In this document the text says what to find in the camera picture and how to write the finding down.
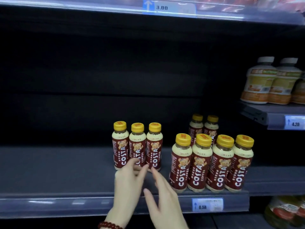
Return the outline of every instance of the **brown bottle label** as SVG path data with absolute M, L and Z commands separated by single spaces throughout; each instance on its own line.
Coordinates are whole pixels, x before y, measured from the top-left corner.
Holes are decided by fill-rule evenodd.
M 202 128 L 189 127 L 189 135 L 191 136 L 191 147 L 196 142 L 196 135 L 202 133 Z
M 137 142 L 129 141 L 130 158 L 139 158 L 140 161 L 136 164 L 141 167 L 145 165 L 145 146 L 146 140 Z
M 217 130 L 213 130 L 213 129 L 203 127 L 203 133 L 206 134 L 206 135 L 209 135 L 212 138 L 212 143 L 211 143 L 211 147 L 212 147 L 212 145 L 216 143 Z
M 186 188 L 192 155 L 182 157 L 172 152 L 172 166 L 170 171 L 170 185 L 177 189 Z
M 128 137 L 125 139 L 112 138 L 114 166 L 117 168 L 122 168 L 128 162 L 128 158 L 129 158 L 128 142 L 129 142 Z
M 230 170 L 232 158 L 223 158 L 213 153 L 210 169 L 207 176 L 207 184 L 215 189 L 222 190 Z
M 189 171 L 188 184 L 195 189 L 203 189 L 206 187 L 206 179 L 211 162 L 210 157 L 201 157 L 196 154 L 192 154 L 191 168 Z
M 245 176 L 252 158 L 244 158 L 234 154 L 231 169 L 227 175 L 226 185 L 232 189 L 240 190 L 245 181 Z
M 152 167 L 159 169 L 161 167 L 161 149 L 163 139 L 158 141 L 146 140 L 146 164 L 149 165 L 149 169 Z

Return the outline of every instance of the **white bottle cap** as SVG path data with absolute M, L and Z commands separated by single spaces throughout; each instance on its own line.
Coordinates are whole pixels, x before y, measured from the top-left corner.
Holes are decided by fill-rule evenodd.
M 293 63 L 296 64 L 298 58 L 283 58 L 280 63 Z
M 273 62 L 274 57 L 273 56 L 265 56 L 265 57 L 259 57 L 257 62 Z

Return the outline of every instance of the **bottle cap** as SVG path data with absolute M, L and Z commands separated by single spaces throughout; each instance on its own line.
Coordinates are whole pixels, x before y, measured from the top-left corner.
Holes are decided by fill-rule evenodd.
M 142 123 L 133 123 L 132 124 L 132 132 L 143 132 L 144 124 Z
M 221 134 L 218 135 L 216 143 L 223 147 L 230 148 L 234 145 L 234 139 L 233 137 Z
M 200 115 L 200 114 L 193 114 L 192 119 L 195 120 L 195 121 L 202 121 L 203 116 Z
M 152 132 L 160 132 L 161 131 L 161 124 L 156 123 L 156 122 L 150 123 L 148 128 Z
M 246 135 L 237 135 L 235 142 L 247 148 L 251 148 L 254 145 L 253 138 Z
M 191 144 L 191 136 L 185 133 L 176 135 L 176 143 L 181 146 L 189 146 Z
M 218 122 L 218 116 L 208 115 L 208 121 L 217 123 Z
M 113 128 L 115 131 L 123 131 L 127 128 L 125 121 L 117 121 L 113 124 Z
M 292 64 L 296 64 L 296 62 L 298 61 L 298 58 L 283 58 L 280 63 L 292 63 Z
M 210 147 L 212 143 L 212 138 L 209 135 L 200 133 L 196 136 L 196 143 L 201 146 Z
M 257 62 L 273 62 L 274 57 L 273 56 L 265 56 L 265 57 L 259 57 Z

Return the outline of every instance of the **person's left hand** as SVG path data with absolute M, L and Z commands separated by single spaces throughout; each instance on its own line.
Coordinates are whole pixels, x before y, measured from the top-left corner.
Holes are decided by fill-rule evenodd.
M 115 173 L 113 207 L 105 221 L 125 228 L 133 215 L 142 191 L 148 165 L 135 165 L 138 158 L 130 159 Z

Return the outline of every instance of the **hand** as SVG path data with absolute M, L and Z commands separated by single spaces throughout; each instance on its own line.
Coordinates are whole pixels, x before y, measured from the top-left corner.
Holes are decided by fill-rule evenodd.
M 135 165 L 138 158 L 130 159 L 115 173 L 113 207 L 105 221 L 125 228 L 138 204 L 148 165 Z
M 159 191 L 159 206 L 148 189 L 144 189 L 144 196 L 155 228 L 188 229 L 176 192 L 156 169 L 152 167 L 151 171 Z

